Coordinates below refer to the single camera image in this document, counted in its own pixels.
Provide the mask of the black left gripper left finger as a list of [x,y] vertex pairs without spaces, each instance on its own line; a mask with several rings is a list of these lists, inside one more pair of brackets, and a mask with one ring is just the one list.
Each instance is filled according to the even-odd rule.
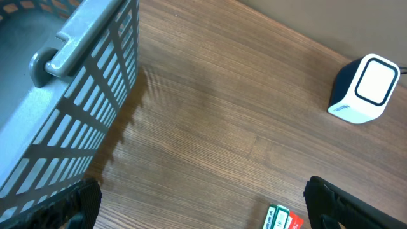
[[34,207],[1,223],[1,228],[92,229],[99,214],[102,192],[94,178],[81,180]]

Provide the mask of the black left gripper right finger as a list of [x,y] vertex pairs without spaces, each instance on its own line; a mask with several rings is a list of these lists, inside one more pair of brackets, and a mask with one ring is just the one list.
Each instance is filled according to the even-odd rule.
[[318,176],[307,181],[303,196],[312,229],[406,229],[406,223]]

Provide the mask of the red stick packet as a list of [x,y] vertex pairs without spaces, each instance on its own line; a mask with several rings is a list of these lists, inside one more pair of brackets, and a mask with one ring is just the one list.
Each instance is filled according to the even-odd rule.
[[300,229],[303,225],[304,220],[296,215],[294,212],[290,212],[284,229]]

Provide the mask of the green white gum pack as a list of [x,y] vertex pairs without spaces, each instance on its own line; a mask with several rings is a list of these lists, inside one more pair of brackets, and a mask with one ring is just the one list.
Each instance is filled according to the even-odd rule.
[[289,209],[282,205],[270,204],[262,229],[284,229],[289,217]]

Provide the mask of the white barcode scanner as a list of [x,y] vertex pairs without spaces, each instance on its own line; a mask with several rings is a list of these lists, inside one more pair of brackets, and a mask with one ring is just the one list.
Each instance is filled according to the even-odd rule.
[[374,53],[350,62],[335,78],[328,113],[353,124],[378,118],[400,75],[397,64]]

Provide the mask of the grey plastic basket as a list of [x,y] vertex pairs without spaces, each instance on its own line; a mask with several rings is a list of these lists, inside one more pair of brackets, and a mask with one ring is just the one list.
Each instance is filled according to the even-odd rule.
[[1,220],[78,183],[138,73],[138,0],[1,1]]

